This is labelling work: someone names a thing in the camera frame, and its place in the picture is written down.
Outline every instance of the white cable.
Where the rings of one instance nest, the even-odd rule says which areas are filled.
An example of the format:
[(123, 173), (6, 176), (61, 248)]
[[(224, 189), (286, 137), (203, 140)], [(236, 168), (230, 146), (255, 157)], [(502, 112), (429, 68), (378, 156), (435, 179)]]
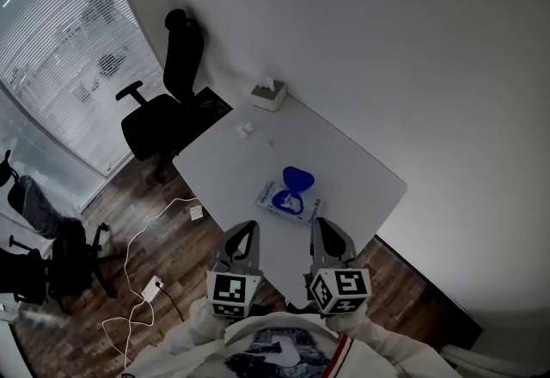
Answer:
[[(166, 210), (168, 210), (168, 208), (170, 207), (170, 205), (172, 205), (174, 202), (176, 201), (182, 201), (182, 202), (191, 202), (191, 201), (194, 201), (195, 199), (197, 198), (191, 198), (191, 199), (182, 199), (182, 198), (174, 198), (172, 199), (172, 202), (170, 204), (168, 204), (166, 207), (164, 207), (164, 210), (161, 211), (161, 213), (159, 215), (156, 215), (156, 216), (153, 216), (148, 222), (147, 222), (147, 225), (145, 225), (145, 228), (143, 230), (141, 230), (139, 233), (137, 233), (134, 237), (132, 237), (130, 239), (130, 241), (128, 242), (128, 248), (126, 249), (126, 260), (125, 260), (125, 263), (124, 263), (124, 274), (126, 275), (126, 279), (128, 280), (128, 286), (130, 287), (130, 291), (132, 292), (133, 295), (135, 295), (136, 297), (140, 298), (141, 299), (141, 302), (138, 303), (137, 305), (135, 305), (132, 309), (131, 309), (131, 312), (130, 312), (130, 317), (129, 318), (126, 318), (126, 317), (113, 317), (112, 319), (107, 319), (107, 320), (104, 320), (102, 323), (101, 323), (101, 326), (103, 326), (103, 331), (105, 332), (105, 335), (107, 335), (107, 339), (109, 340), (109, 343), (111, 344), (111, 346), (122, 356), (124, 356), (124, 369), (126, 369), (127, 367), (127, 364), (128, 362), (131, 363), (131, 360), (130, 358), (128, 358), (128, 345), (130, 343), (130, 336), (131, 336), (131, 325), (134, 324), (134, 325), (143, 325), (143, 326), (153, 326), (155, 324), (155, 310), (153, 309), (153, 305), (148, 302), (150, 308), (151, 308), (151, 322), (150, 323), (143, 323), (142, 321), (131, 321), (131, 317), (134, 315), (134, 311), (136, 310), (136, 308), (139, 308), (141, 305), (143, 305), (145, 303), (145, 299), (143, 298), (143, 296), (141, 294), (138, 294), (136, 291), (134, 291), (132, 288), (131, 288), (131, 283), (130, 283), (130, 277), (128, 276), (128, 271), (126, 271), (126, 265), (128, 264), (128, 259), (130, 258), (130, 245), (132, 242), (134, 242), (134, 240), (140, 235), (142, 234), (148, 227), (149, 225), (155, 221), (155, 219), (158, 219), (159, 217), (161, 217), (162, 215), (164, 215), (164, 212)], [(125, 347), (125, 351), (122, 352), (117, 346), (114, 345), (113, 341), (111, 340), (111, 337), (109, 337), (109, 334), (107, 333), (107, 329), (105, 329), (105, 324), (108, 322), (108, 321), (113, 321), (113, 320), (126, 320), (128, 322), (128, 337), (126, 339), (126, 347)]]

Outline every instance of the blue object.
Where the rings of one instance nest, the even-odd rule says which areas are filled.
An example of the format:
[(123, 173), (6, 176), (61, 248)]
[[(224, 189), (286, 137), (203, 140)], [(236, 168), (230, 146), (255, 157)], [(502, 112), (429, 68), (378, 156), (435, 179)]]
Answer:
[(288, 189), (274, 195), (272, 204), (290, 215), (298, 216), (303, 212), (303, 199), (300, 193), (308, 190), (315, 183), (315, 178), (299, 168), (287, 167), (283, 170), (283, 180)]

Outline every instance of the blue lid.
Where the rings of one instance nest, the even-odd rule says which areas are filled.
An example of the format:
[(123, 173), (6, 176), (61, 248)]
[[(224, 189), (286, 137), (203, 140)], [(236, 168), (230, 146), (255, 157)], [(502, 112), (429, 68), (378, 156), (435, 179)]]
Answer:
[(289, 190), (294, 193), (305, 192), (315, 183), (315, 178), (310, 172), (292, 166), (284, 168), (283, 179)]

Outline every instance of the cable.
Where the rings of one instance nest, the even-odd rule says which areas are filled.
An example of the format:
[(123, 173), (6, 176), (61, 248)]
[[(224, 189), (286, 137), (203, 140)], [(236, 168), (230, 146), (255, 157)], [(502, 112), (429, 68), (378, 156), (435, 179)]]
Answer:
[[(168, 210), (168, 208), (176, 201), (182, 201), (182, 202), (191, 202), (191, 201), (194, 201), (195, 199), (198, 199), (198, 198), (191, 198), (191, 199), (182, 199), (182, 198), (174, 198), (172, 199), (172, 202), (170, 202), (170, 204), (168, 204), (166, 207), (164, 207), (164, 210), (161, 211), (161, 213), (159, 215), (156, 215), (156, 216), (153, 216), (148, 222), (147, 222), (147, 225), (145, 225), (145, 228), (143, 230), (141, 230), (139, 233), (137, 233), (136, 235), (134, 235), (134, 237), (132, 237), (130, 239), (130, 241), (128, 242), (128, 247), (126, 249), (126, 260), (124, 262), (124, 274), (126, 275), (126, 280), (128, 281), (128, 286), (130, 287), (130, 291), (132, 292), (133, 295), (135, 295), (136, 297), (140, 298), (141, 299), (141, 302), (138, 303), (137, 305), (135, 305), (132, 309), (131, 309), (131, 312), (130, 312), (130, 317), (129, 318), (126, 318), (126, 317), (113, 317), (112, 319), (107, 319), (107, 320), (104, 320), (102, 323), (101, 323), (101, 326), (103, 326), (103, 331), (105, 332), (105, 335), (107, 336), (107, 339), (109, 340), (109, 343), (111, 344), (111, 346), (122, 356), (124, 356), (124, 369), (126, 369), (127, 365), (128, 365), (128, 362), (131, 363), (131, 360), (130, 358), (128, 358), (127, 354), (128, 354), (128, 345), (130, 343), (130, 336), (131, 336), (131, 325), (132, 323), (134, 325), (143, 325), (143, 326), (153, 326), (155, 324), (155, 309), (153, 309), (153, 305), (148, 302), (150, 308), (151, 308), (151, 322), (150, 323), (144, 323), (142, 321), (132, 321), (131, 320), (131, 317), (134, 315), (134, 311), (136, 310), (136, 308), (139, 308), (141, 305), (143, 305), (145, 303), (145, 299), (143, 298), (143, 296), (141, 294), (138, 294), (136, 291), (134, 291), (132, 288), (131, 288), (131, 283), (130, 283), (130, 277), (128, 276), (128, 271), (126, 270), (126, 265), (128, 265), (128, 259), (130, 258), (130, 245), (132, 242), (134, 242), (136, 240), (136, 238), (138, 236), (140, 236), (145, 230), (147, 230), (147, 228), (150, 226), (150, 224), (155, 221), (155, 219), (158, 219), (159, 217), (161, 217), (162, 215), (164, 215), (164, 212), (166, 210)], [(128, 338), (126, 339), (126, 347), (125, 347), (125, 351), (124, 353), (117, 347), (114, 345), (114, 342), (111, 340), (111, 337), (109, 337), (109, 334), (107, 333), (107, 329), (105, 329), (105, 324), (108, 322), (108, 321), (114, 321), (114, 320), (126, 320), (128, 322)]]
[(182, 315), (181, 315), (180, 310), (178, 309), (178, 307), (175, 305), (174, 301), (172, 300), (172, 297), (170, 297), (170, 294), (161, 288), (161, 284), (160, 284), (160, 283), (156, 282), (156, 283), (155, 283), (155, 286), (156, 286), (160, 291), (162, 291), (164, 294), (166, 294), (166, 295), (168, 296), (168, 298), (170, 299), (170, 301), (171, 301), (172, 304), (174, 305), (175, 310), (178, 311), (178, 314), (180, 315), (181, 321), (182, 321), (182, 322), (185, 321), (185, 320), (183, 320), (183, 317), (182, 317)]

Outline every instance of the electrical outlet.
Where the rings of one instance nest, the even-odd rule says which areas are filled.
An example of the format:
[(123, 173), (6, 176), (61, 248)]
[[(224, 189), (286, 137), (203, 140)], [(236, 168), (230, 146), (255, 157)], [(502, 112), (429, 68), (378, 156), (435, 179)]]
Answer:
[(156, 286), (156, 283), (159, 283), (162, 286), (164, 286), (164, 283), (162, 280), (157, 277), (153, 276), (153, 278), (147, 283), (147, 286), (144, 289), (144, 292), (141, 293), (142, 297), (145, 299), (146, 302), (153, 302), (153, 299), (156, 297), (156, 295), (159, 293), (159, 288)]

